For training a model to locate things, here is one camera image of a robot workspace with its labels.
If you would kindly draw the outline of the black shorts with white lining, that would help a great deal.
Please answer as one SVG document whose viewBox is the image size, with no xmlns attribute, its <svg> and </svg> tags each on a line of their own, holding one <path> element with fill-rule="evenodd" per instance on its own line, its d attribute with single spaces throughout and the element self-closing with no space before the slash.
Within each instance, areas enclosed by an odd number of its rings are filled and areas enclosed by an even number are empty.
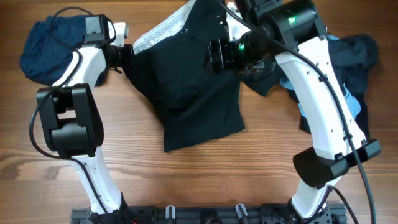
<svg viewBox="0 0 398 224">
<path fill-rule="evenodd" d="M 164 151 L 170 152 L 222 138 L 245 129 L 239 109 L 242 83 L 264 96 L 279 83 L 283 71 L 266 60 L 262 72 L 219 74 L 203 69 L 212 40 L 227 37 L 218 16 L 225 11 L 217 1 L 193 1 L 183 26 L 134 56 L 123 71 L 133 86 L 153 105 L 163 124 Z"/>
</svg>

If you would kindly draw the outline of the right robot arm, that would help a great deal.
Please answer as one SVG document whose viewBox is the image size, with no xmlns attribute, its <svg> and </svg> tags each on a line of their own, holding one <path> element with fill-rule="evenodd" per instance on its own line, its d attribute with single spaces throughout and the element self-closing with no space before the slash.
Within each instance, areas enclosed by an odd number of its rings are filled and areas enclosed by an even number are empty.
<svg viewBox="0 0 398 224">
<path fill-rule="evenodd" d="M 212 72 L 247 69 L 274 57 L 291 82 L 305 113 L 313 144 L 293 158 L 298 189 L 279 218 L 284 223 L 331 222 L 326 203 L 352 167 L 376 157 L 381 146 L 355 122 L 333 71 L 326 28 L 312 1 L 237 1 L 231 16 L 248 28 L 238 40 L 208 47 L 204 66 Z"/>
</svg>

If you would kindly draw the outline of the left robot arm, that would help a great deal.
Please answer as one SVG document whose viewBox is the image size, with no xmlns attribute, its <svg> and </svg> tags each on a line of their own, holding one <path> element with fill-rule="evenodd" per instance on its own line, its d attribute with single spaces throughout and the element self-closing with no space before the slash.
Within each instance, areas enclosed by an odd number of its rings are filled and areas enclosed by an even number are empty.
<svg viewBox="0 0 398 224">
<path fill-rule="evenodd" d="M 72 61 L 64 74 L 48 88 L 37 92 L 37 108 L 30 120 L 40 117 L 44 139 L 51 154 L 68 161 L 76 170 L 91 207 L 92 223 L 137 223 L 123 194 L 112 180 L 103 158 L 104 127 L 92 90 L 99 76 L 117 68 L 123 56 L 132 58 L 125 45 L 128 28 L 113 24 L 104 14 L 85 17 L 83 40 L 70 47 Z"/>
</svg>

